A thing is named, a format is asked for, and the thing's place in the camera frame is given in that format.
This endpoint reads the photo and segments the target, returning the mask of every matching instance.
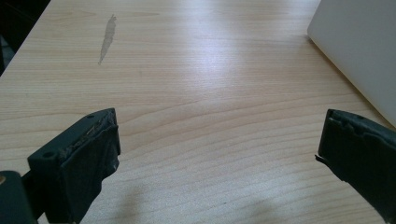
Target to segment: table surface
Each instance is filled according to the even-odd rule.
[[[115,107],[83,223],[381,223],[314,159],[328,108],[389,125],[307,36],[318,3],[52,0],[0,78],[0,170]]]

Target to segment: dark floor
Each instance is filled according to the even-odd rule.
[[[11,62],[12,58],[14,57],[15,53],[14,51],[11,49],[11,47],[8,45],[7,41],[0,36],[1,38],[1,48],[3,51],[3,62],[4,62],[4,67],[7,67],[8,64]]]

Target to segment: black plastic part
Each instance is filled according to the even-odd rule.
[[[37,223],[30,209],[21,176],[14,171],[0,172],[0,223]]]
[[[113,108],[86,116],[48,142],[28,158],[31,173],[23,179],[35,217],[45,211],[50,223],[79,223],[102,180],[116,172],[118,155]]]
[[[396,132],[330,109],[317,160],[348,182],[388,223],[396,223]]]

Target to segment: gray stain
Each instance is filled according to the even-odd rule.
[[[100,52],[99,64],[102,63],[102,60],[105,58],[108,48],[110,48],[111,42],[113,42],[113,36],[116,31],[116,19],[117,18],[113,14],[110,20],[108,20],[107,22],[105,39],[103,40],[102,50]]]

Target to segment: dark mark on table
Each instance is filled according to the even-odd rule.
[[[105,58],[108,48],[110,48],[111,42],[113,42],[113,36],[116,31],[116,19],[117,18],[113,14],[110,20],[108,20],[107,22],[105,39],[103,40],[102,50],[100,52],[99,64],[102,63],[102,60]]]

